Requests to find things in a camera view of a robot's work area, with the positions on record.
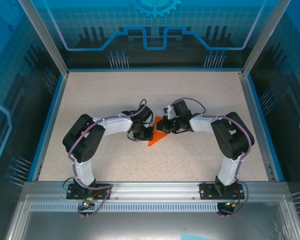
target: orange object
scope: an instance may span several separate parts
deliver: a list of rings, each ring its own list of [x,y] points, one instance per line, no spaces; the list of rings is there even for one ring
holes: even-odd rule
[[[152,146],[153,144],[155,144],[156,142],[158,142],[159,140],[163,139],[165,136],[168,135],[168,133],[157,130],[157,122],[159,122],[162,119],[164,119],[163,116],[155,117],[154,123],[153,123],[153,138],[151,141],[149,141],[148,147]]]

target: cable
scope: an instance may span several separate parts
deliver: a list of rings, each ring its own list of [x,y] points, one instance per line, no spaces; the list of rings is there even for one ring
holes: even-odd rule
[[[78,214],[80,214],[81,217],[83,217],[83,216],[85,216],[85,215],[91,216],[91,215],[96,214],[96,213],[102,208],[102,206],[104,205],[106,199],[109,197],[109,195],[110,195],[110,193],[111,193],[111,191],[112,191],[112,188],[113,188],[113,185],[110,187],[109,191],[108,191],[107,194],[105,195],[105,197],[104,197],[104,199],[102,200],[101,204],[98,206],[98,208],[97,208],[94,212],[89,213],[89,214],[83,214],[83,213],[81,212],[82,205],[80,205],[80,206],[78,207]]]
[[[126,137],[127,137],[129,140],[131,140],[131,141],[134,141],[134,142],[139,142],[139,141],[140,141],[140,139],[139,139],[139,140],[135,140],[135,139],[133,139],[133,138],[129,137],[129,134],[130,134],[130,132],[131,132],[131,131],[128,131],[128,133],[127,133]]]
[[[197,104],[199,104],[203,108],[203,112],[201,114],[205,114],[206,111],[207,111],[206,107],[201,102],[199,102],[198,100],[195,100],[191,97],[181,97],[181,98],[175,100],[172,104],[175,104],[175,103],[179,102],[180,100],[191,100],[191,101],[196,102]]]
[[[201,115],[203,116],[203,115],[205,114],[205,112],[206,112],[205,106],[204,106],[201,102],[199,102],[198,100],[195,100],[195,99],[190,98],[190,97],[182,97],[182,98],[179,98],[179,99],[177,99],[176,101],[174,101],[173,104],[175,104],[176,102],[178,102],[179,100],[182,100],[182,99],[188,99],[188,100],[192,100],[192,101],[198,103],[198,104],[201,105],[201,106],[203,107],[203,109],[204,109],[204,112],[203,112]],[[245,158],[245,157],[250,153],[250,151],[251,151],[251,148],[252,148],[252,142],[251,142],[251,139],[250,139],[250,136],[249,136],[248,132],[244,129],[244,127],[241,126],[237,121],[233,120],[232,118],[227,117],[227,116],[224,116],[224,115],[205,115],[205,117],[207,117],[207,118],[212,118],[212,119],[213,119],[213,118],[216,118],[216,119],[226,119],[226,120],[230,121],[231,123],[233,123],[234,125],[236,125],[236,126],[243,132],[243,134],[245,135],[245,137],[246,137],[246,139],[247,139],[247,141],[248,141],[248,150],[240,157],[239,163],[238,163],[238,165],[237,165],[237,167],[236,167],[236,170],[235,170],[235,173],[234,173],[234,180],[235,180],[237,183],[239,183],[239,184],[243,184],[243,185],[245,186],[245,188],[246,188],[246,199],[245,199],[245,201],[244,201],[244,203],[243,203],[243,206],[242,206],[237,212],[231,214],[231,215],[234,216],[234,215],[237,215],[238,213],[240,213],[240,212],[245,208],[245,206],[247,205],[248,200],[249,200],[249,188],[248,188],[248,185],[247,185],[245,182],[239,181],[239,180],[238,180],[238,173],[239,173],[239,169],[240,169],[240,167],[241,167],[241,164],[242,164],[242,162],[244,161],[244,158]]]
[[[175,134],[182,134],[182,133],[186,133],[186,132],[188,132],[188,130],[178,131]]]
[[[65,189],[65,184],[66,184],[66,182],[68,182],[70,179],[74,179],[74,177],[73,177],[73,176],[72,176],[72,177],[69,177],[69,178],[67,178],[67,179],[63,182],[62,188],[63,188],[64,190],[68,190],[68,189]]]
[[[73,170],[73,173],[74,173],[74,176],[75,176],[75,180],[82,186],[82,187],[84,187],[84,188],[86,188],[86,189],[89,189],[89,190],[103,190],[103,189],[108,189],[109,188],[109,191],[108,191],[108,193],[106,194],[106,196],[105,196],[105,198],[104,198],[104,200],[102,201],[102,203],[100,204],[100,206],[96,209],[96,211],[95,212],[93,212],[93,213],[91,213],[91,214],[95,214],[95,213],[97,213],[97,211],[99,211],[99,209],[102,207],[102,205],[105,203],[105,201],[106,201],[106,199],[107,199],[107,197],[110,195],[110,193],[111,193],[111,191],[112,191],[112,188],[113,188],[113,184],[109,184],[109,185],[106,185],[106,186],[102,186],[102,187],[91,187],[91,186],[87,186],[87,185],[85,185],[82,181],[81,181],[81,179],[79,178],[79,176],[78,176],[78,173],[77,173],[77,170],[76,170],[76,164],[75,164],[75,162],[76,162],[76,160],[75,160],[75,158],[74,157],[72,157],[72,153],[73,153],[73,151],[74,151],[74,149],[76,148],[76,146],[78,145],[78,143],[81,141],[81,139],[94,127],[94,126],[96,126],[97,124],[99,124],[99,123],[101,123],[101,122],[103,122],[103,121],[105,121],[105,120],[109,120],[109,119],[128,119],[128,118],[131,118],[131,117],[134,117],[134,116],[136,116],[136,115],[138,115],[139,113],[141,113],[144,109],[145,109],[145,107],[146,107],[146,105],[147,105],[147,100],[146,99],[142,99],[141,101],[140,101],[140,104],[139,104],[139,107],[141,107],[138,111],[136,111],[136,112],[134,112],[133,114],[130,114],[130,115],[117,115],[117,116],[108,116],[108,117],[106,117],[106,118],[103,118],[103,119],[100,119],[100,120],[98,120],[98,121],[96,121],[96,122],[94,122],[93,124],[91,124],[89,127],[87,127],[87,129],[86,130],[84,130],[83,132],[82,132],[82,134],[79,136],[79,138],[74,142],[74,144],[72,145],[72,147],[70,148],[70,150],[69,150],[69,152],[68,152],[68,157],[69,157],[69,159],[72,161],[72,170]]]

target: black mounting bracket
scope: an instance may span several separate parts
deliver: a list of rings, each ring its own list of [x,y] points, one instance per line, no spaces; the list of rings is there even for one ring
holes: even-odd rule
[[[203,182],[199,184],[199,192],[201,200],[237,200],[238,195],[234,192],[239,191],[240,200],[245,199],[245,193],[242,184],[234,182],[224,187],[224,191],[220,192],[216,188],[216,183]]]
[[[93,187],[93,188],[100,188],[100,187],[104,187],[107,186],[109,184],[91,184],[89,187]],[[67,189],[67,193],[66,193],[66,199],[69,200],[85,200],[88,197],[93,196],[94,200],[103,200],[105,199],[106,195],[107,195],[107,191],[109,189],[102,189],[102,190],[89,190],[87,188],[84,188],[82,186],[80,186],[78,183],[76,183],[74,181],[74,183],[69,184],[68,189]]]

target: circuit pattern graphic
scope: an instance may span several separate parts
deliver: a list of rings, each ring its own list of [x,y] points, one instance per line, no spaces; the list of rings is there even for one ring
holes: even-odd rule
[[[176,10],[177,5],[181,4],[181,0],[131,0],[134,10],[147,17],[157,16],[163,17],[170,14],[171,10]]]
[[[18,0],[0,0],[0,15],[10,26],[15,25],[20,14]]]

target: blue enclosure wall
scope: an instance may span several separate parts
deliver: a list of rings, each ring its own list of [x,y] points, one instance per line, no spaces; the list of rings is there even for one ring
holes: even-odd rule
[[[59,78],[18,1],[0,1],[0,239],[28,174],[12,158],[31,165]]]
[[[300,192],[300,0],[291,0],[249,77],[284,178]]]
[[[69,68],[241,68],[277,0],[34,0]]]

